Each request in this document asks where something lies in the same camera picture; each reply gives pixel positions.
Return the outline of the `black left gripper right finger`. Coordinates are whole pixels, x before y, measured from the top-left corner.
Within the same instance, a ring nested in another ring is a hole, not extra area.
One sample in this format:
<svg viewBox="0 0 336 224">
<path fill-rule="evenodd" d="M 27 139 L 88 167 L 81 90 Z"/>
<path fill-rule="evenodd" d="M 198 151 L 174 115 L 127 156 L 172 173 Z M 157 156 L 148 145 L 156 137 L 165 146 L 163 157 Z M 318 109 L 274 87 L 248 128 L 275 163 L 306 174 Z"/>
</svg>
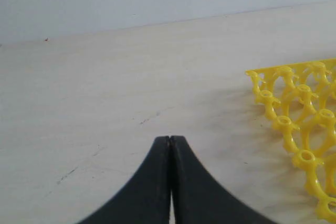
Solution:
<svg viewBox="0 0 336 224">
<path fill-rule="evenodd" d="M 183 136 L 171 136 L 172 196 L 176 223 L 273 223 L 222 187 Z"/>
</svg>

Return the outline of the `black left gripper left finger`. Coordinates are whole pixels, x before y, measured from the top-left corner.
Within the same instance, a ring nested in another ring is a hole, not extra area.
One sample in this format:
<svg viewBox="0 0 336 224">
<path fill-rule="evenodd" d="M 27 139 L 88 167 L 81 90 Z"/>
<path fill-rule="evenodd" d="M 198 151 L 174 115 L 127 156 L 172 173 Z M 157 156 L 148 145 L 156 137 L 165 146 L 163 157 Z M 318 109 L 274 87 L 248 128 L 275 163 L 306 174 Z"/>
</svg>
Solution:
<svg viewBox="0 0 336 224">
<path fill-rule="evenodd" d="M 169 223 L 169 140 L 157 137 L 131 179 L 81 223 Z"/>
</svg>

